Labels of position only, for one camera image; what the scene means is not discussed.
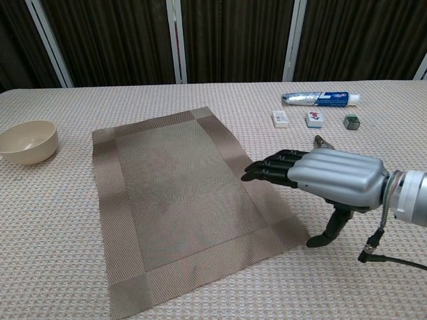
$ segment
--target beige bowl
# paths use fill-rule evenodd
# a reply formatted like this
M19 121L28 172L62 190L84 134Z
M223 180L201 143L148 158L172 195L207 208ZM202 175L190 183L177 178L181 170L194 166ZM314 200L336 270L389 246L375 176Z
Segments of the beige bowl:
M0 133L0 155L12 163L32 165L49 158L58 147L52 122L34 120Z

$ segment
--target small metal clip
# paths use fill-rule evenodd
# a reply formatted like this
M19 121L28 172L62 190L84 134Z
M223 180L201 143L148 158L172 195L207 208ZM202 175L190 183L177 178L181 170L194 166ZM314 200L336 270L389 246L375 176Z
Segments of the small metal clip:
M314 148L315 149L321 149L321 148L335 149L333 145L331 145L330 143L328 143L326 140L324 140L319 135L316 135L314 137Z

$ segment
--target black cable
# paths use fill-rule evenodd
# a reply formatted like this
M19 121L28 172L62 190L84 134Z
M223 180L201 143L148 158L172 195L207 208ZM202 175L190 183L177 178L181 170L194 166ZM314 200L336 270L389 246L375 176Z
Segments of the black cable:
M385 255L368 255L366 257L366 261L371 261L371 262L396 262L396 263L401 263L403 265L409 265L411 267L415 267L415 268L419 268L422 270L426 270L427 271L427 266L425 265L421 265L419 263L415 263L415 262L411 262L411 261L407 261L407 260L402 260L402 259L397 259L397 258L391 258L391 257L387 257Z

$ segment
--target dark green cube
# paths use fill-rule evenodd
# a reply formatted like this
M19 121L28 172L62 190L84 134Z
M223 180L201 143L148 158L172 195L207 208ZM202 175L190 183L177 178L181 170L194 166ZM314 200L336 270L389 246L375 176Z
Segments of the dark green cube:
M346 115L344 118L344 126L348 130L357 130L360 126L360 121L357 115Z

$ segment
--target toothpaste tube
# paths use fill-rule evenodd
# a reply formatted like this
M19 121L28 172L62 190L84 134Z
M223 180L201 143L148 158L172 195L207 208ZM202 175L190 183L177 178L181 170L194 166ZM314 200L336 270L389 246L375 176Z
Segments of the toothpaste tube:
M288 105L318 105L320 107L345 107L356 105L360 100L357 94L345 91L284 93L284 103Z

